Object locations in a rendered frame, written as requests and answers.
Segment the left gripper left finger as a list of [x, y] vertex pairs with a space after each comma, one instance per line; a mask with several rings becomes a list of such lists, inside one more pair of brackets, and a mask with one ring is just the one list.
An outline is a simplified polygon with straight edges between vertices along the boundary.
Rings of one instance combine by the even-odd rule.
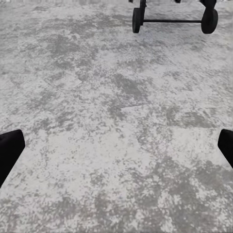
[[0, 187], [24, 148], [25, 139], [20, 129], [0, 134]]

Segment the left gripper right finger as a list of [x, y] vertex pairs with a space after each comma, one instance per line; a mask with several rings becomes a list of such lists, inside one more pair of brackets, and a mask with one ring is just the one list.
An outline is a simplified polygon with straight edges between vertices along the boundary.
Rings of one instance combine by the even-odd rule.
[[222, 129], [217, 145], [233, 168], [233, 131]]

